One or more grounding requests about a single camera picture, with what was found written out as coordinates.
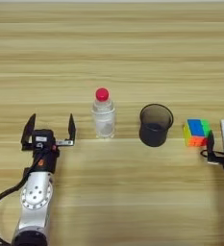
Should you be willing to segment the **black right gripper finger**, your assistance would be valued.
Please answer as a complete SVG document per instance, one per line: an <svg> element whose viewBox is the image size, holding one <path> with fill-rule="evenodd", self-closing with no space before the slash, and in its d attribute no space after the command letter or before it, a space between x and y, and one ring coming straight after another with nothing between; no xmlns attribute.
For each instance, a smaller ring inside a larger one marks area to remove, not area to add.
<svg viewBox="0 0 224 246"><path fill-rule="evenodd" d="M214 146L214 136L212 131L210 131L207 138L208 163L224 165L224 152L222 153L221 157L218 157L213 150L213 146Z"/></svg>

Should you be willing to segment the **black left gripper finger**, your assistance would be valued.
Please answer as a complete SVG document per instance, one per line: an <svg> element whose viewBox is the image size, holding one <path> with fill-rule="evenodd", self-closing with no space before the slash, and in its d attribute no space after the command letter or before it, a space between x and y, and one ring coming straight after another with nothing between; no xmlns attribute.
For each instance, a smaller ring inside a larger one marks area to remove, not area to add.
<svg viewBox="0 0 224 246"><path fill-rule="evenodd" d="M69 133L68 140L71 142L71 145L73 146L75 143L76 127L75 127L74 117L72 113L70 114L69 117L68 133Z"/></svg>
<svg viewBox="0 0 224 246"><path fill-rule="evenodd" d="M33 144L30 141L30 139L32 137L35 128L35 122L36 122L36 115L33 114L29 118L28 122L24 127L22 138L21 138L21 146L23 151L30 151L33 149Z"/></svg>

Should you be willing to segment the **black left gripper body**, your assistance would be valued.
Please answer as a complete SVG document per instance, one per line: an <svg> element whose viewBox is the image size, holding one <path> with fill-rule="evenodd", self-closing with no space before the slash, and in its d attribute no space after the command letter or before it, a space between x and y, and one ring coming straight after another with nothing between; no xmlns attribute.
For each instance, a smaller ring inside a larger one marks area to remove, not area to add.
<svg viewBox="0 0 224 246"><path fill-rule="evenodd" d="M24 170L25 175L32 172L55 173L57 158L60 156L60 147L70 147L71 142L66 140L46 139L32 141L33 164Z"/></svg>

